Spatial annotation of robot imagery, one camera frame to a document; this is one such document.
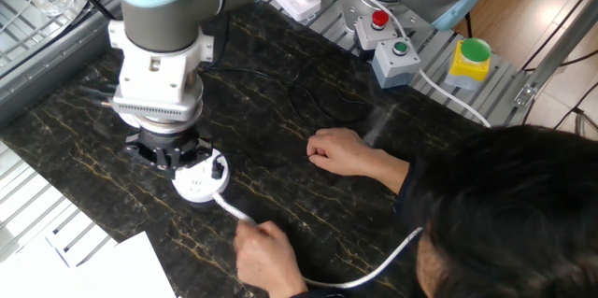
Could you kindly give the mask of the person's left hand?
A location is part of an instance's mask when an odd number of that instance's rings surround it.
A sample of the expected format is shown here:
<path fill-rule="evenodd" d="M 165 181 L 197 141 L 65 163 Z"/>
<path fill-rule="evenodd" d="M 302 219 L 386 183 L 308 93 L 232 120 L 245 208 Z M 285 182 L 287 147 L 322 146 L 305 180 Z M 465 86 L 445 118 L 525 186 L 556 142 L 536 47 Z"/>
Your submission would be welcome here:
<path fill-rule="evenodd" d="M 238 278 L 267 292 L 270 298 L 291 298 L 308 292 L 287 235 L 272 221 L 240 221 L 235 232 Z"/>

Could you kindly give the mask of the person's right hand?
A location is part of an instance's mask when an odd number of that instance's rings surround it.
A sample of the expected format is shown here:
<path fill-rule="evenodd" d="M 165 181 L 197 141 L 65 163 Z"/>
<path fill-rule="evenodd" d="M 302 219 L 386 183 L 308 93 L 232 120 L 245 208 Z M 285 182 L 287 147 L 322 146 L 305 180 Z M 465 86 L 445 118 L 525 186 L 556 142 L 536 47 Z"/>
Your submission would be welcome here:
<path fill-rule="evenodd" d="M 346 128 L 318 130 L 308 139 L 306 154 L 317 167 L 340 176 L 370 176 L 380 162 L 380 152 Z"/>

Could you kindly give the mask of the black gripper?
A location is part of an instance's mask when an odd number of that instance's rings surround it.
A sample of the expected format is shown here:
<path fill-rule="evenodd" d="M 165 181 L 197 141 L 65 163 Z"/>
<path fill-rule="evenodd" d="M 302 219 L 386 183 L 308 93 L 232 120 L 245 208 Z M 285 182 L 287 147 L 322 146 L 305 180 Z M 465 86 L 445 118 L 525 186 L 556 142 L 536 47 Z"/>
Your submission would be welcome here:
<path fill-rule="evenodd" d="M 212 156 L 213 144 L 199 137 L 194 129 L 173 134 L 141 129 L 135 143 L 127 144 L 125 151 L 140 163 L 173 179 L 181 153 L 184 153 L 185 163 L 200 163 Z"/>

